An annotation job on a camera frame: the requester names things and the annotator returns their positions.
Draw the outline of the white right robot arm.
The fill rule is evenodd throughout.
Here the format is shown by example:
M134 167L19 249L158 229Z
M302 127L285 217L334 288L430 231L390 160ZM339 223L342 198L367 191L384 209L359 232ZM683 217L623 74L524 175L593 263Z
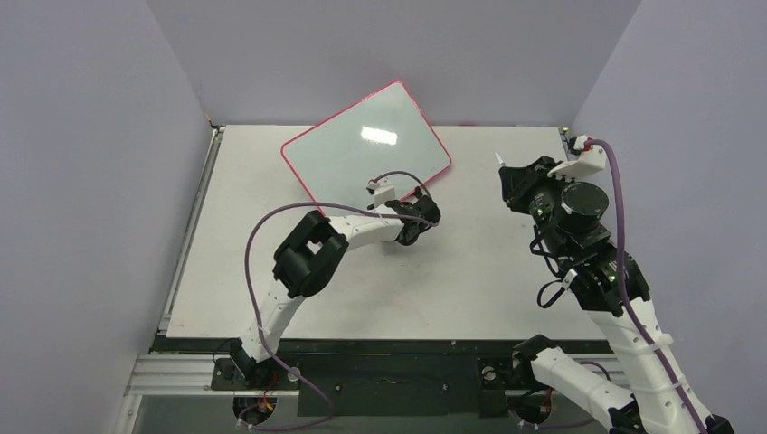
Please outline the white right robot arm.
M517 345L510 373L533 391L549 388L610 433L729 433L729 420L694 394L658 323L639 265L602 224L609 206L598 186L553 175L547 156L500 166L507 208L534 222L531 252L552 267L558 294L572 293L603 333L627 378L620 387L576 362L544 335Z

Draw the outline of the white whiteboard marker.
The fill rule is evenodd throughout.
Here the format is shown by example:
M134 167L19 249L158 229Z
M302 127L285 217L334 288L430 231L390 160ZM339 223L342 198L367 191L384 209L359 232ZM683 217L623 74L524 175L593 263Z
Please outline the white whiteboard marker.
M498 165L500 167L505 167L506 166L505 161L503 160L502 156L498 152L495 152L494 156L495 156L495 158L497 160L497 163L498 163Z

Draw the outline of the red-framed whiteboard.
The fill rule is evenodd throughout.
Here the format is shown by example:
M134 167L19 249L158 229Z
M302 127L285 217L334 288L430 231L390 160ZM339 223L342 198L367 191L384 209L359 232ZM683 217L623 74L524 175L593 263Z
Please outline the red-framed whiteboard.
M444 173L452 158L412 94L393 81L285 142L280 154L321 212L338 203L364 209L366 187L386 175L398 198Z

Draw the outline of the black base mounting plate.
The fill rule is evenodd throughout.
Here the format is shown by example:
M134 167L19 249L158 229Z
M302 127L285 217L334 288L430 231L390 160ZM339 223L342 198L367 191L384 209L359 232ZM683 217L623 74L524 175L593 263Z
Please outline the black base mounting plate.
M474 413L499 418L510 408L537 415L551 400L544 386L512 363L516 340L287 339L278 350L287 364L247 362L232 338L157 336L153 353L214 359L209 389L234 392L236 410L253 403L275 407L296 393L298 415L445 416Z

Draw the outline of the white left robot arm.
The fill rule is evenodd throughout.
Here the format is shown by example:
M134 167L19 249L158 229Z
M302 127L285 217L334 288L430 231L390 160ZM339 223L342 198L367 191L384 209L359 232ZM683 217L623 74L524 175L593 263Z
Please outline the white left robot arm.
M280 212L308 209L273 254L275 288L258 300L251 276L251 250L259 229ZM344 215L328 217L322 202L291 203L268 212L246 241L243 265L255 318L232 345L234 376L246 388L258 389L270 376L269 360L277 358L279 341L298 308L323 290L342 258L352 250L376 243L410 246L440 223L441 211L427 194L415 202L389 200L369 209L342 206Z

